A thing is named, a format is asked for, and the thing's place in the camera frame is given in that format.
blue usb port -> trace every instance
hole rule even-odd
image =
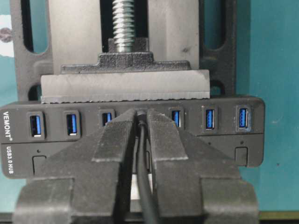
[[[102,117],[103,126],[105,126],[108,122],[112,120],[112,113],[103,113]]]
[[[214,129],[214,110],[206,110],[206,129]]]
[[[174,123],[176,123],[177,127],[181,127],[181,112],[180,111],[172,111],[171,116]]]
[[[39,138],[42,136],[41,117],[38,115],[30,116],[31,136]]]
[[[77,135],[77,117],[75,114],[66,115],[67,134],[69,136]]]
[[[239,113],[239,128],[248,127],[248,109],[241,108]]]

threaded screw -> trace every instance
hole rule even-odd
[[[114,0],[112,4],[117,52],[132,52],[135,41],[134,0]]]

slot opening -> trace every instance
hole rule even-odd
[[[171,116],[176,126],[181,127],[181,111],[172,111]]]
[[[248,109],[241,108],[239,114],[239,128],[248,127]]]
[[[77,117],[75,114],[66,115],[66,123],[67,123],[67,134],[69,136],[77,135],[78,127],[77,127]]]
[[[206,110],[206,129],[214,129],[214,110]]]
[[[38,115],[30,116],[31,136],[39,138],[42,136],[41,117]]]
[[[112,113],[103,113],[102,114],[103,126],[112,120]]]

usb port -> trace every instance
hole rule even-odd
[[[103,113],[102,114],[103,126],[112,120],[112,113]]]
[[[42,136],[41,117],[38,115],[30,116],[31,136],[40,138]]]
[[[241,108],[239,113],[239,128],[248,127],[248,109]]]
[[[214,129],[214,110],[206,110],[206,129]]]
[[[174,123],[176,123],[177,127],[181,127],[181,112],[180,111],[172,111],[171,116]]]
[[[69,136],[77,135],[77,117],[75,114],[66,115],[67,134]]]

white label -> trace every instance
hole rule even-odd
[[[11,149],[11,146],[6,147],[6,153],[7,153],[8,173],[14,174],[13,151]]]
[[[10,120],[8,111],[3,113],[3,121],[4,121],[4,135],[6,138],[9,138],[10,141],[13,140],[10,131]]]

